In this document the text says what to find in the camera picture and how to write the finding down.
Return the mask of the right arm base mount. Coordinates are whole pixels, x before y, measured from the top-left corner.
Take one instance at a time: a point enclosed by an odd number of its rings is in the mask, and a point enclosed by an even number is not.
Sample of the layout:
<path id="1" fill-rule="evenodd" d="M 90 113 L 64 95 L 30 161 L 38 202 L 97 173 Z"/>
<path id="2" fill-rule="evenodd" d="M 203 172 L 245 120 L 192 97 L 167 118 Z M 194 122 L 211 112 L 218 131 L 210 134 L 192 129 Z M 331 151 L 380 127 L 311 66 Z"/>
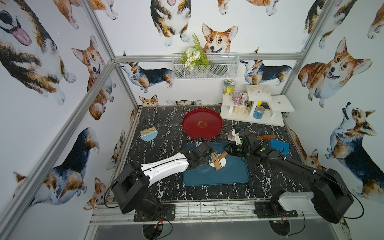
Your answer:
<path id="1" fill-rule="evenodd" d="M 278 202 L 255 202 L 254 213 L 260 219 L 265 218 L 295 218 L 298 217 L 297 211 L 286 211 L 284 210 Z"/>

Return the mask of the blue rectangular tray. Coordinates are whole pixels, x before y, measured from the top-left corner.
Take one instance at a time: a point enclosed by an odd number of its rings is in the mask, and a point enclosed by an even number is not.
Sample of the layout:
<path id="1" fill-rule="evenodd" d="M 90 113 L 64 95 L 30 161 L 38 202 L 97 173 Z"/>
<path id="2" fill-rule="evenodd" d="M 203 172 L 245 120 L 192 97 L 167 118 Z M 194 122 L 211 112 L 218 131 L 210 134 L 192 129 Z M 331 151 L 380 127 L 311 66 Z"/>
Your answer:
<path id="1" fill-rule="evenodd" d="M 250 179 L 247 164 L 240 157 L 226 156 L 225 166 L 217 171 L 214 165 L 183 172 L 188 187 L 246 183 Z"/>

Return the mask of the wooden dough roller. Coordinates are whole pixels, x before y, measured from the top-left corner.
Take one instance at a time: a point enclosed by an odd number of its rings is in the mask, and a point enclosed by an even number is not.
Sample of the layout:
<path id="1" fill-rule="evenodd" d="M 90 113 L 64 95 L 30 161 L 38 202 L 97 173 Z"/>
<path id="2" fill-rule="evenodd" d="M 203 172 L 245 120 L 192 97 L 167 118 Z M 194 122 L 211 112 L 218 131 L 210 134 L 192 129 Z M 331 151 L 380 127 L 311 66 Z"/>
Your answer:
<path id="1" fill-rule="evenodd" d="M 223 153 L 220 153 L 220 154 L 218 154 L 217 152 L 214 152 L 214 153 L 212 153 L 211 155 L 217 155 L 218 157 L 217 157 L 217 160 L 215 161 L 215 165 L 216 165 L 216 170 L 217 171 L 219 171 L 219 170 L 221 170 L 221 169 L 223 169 L 223 168 L 221 168 L 221 166 L 220 166 L 220 161 L 219 160 L 221 160 L 222 158 L 226 158 L 227 156 L 228 156 L 228 153 L 227 152 L 223 152 Z"/>

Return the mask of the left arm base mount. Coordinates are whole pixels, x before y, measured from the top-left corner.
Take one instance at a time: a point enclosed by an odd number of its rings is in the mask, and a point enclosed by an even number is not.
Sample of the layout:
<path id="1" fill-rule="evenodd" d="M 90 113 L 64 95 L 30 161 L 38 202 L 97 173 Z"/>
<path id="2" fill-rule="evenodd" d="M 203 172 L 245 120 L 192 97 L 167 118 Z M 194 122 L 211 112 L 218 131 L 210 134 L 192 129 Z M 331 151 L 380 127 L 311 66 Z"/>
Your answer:
<path id="1" fill-rule="evenodd" d="M 147 212 L 135 210 L 134 222 L 155 222 L 168 220 L 170 222 L 175 220 L 176 205 L 164 204 L 160 205 L 154 211 L 148 210 Z"/>

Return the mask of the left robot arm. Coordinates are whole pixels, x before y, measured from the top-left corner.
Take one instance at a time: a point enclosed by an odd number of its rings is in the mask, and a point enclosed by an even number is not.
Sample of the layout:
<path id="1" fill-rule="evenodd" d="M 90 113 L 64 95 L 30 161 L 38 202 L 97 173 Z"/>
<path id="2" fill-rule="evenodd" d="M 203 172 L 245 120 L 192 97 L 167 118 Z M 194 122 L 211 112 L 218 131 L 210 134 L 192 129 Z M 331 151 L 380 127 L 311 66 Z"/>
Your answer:
<path id="1" fill-rule="evenodd" d="M 175 155 L 148 164 L 129 163 L 111 184 L 110 190 L 122 214 L 133 210 L 158 218 L 163 211 L 160 201 L 148 194 L 148 188 L 156 182 L 177 173 L 219 164 L 216 151 L 206 141 L 198 146 L 183 149 Z"/>

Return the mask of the white dough piece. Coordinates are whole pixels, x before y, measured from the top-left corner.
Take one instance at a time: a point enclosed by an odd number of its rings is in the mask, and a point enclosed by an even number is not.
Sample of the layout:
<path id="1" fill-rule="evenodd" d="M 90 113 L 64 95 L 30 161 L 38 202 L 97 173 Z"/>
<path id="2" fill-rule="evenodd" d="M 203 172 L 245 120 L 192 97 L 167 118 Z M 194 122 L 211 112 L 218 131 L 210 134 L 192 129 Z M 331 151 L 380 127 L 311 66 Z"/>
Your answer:
<path id="1" fill-rule="evenodd" d="M 209 160 L 209 165 L 211 166 L 211 167 L 213 167 L 213 168 L 216 168 L 216 165 L 215 165 L 215 161 L 217 160 L 217 155 L 211 155 L 211 158 L 210 158 L 210 160 Z M 224 168 L 225 167 L 225 165 L 226 165 L 226 158 L 222 158 L 221 160 L 219 160 L 220 161 L 220 166 L 221 166 L 221 168 Z"/>

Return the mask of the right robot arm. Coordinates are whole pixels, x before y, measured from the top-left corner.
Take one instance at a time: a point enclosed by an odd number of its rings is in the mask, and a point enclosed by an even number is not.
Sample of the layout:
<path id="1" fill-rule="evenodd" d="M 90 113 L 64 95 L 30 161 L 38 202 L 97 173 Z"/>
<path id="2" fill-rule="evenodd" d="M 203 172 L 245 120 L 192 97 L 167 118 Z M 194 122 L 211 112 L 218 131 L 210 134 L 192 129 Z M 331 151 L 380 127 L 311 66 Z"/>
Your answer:
<path id="1" fill-rule="evenodd" d="M 275 194 L 267 201 L 271 215 L 286 215 L 292 211 L 312 212 L 337 224 L 353 204 L 353 196 L 337 171 L 319 170 L 292 160 L 283 155 L 281 150 L 261 146 L 251 131 L 232 130 L 229 140 L 224 148 L 226 155 L 242 157 L 246 161 L 257 160 L 260 164 L 297 179 L 308 189 L 303 193 L 280 191 Z"/>

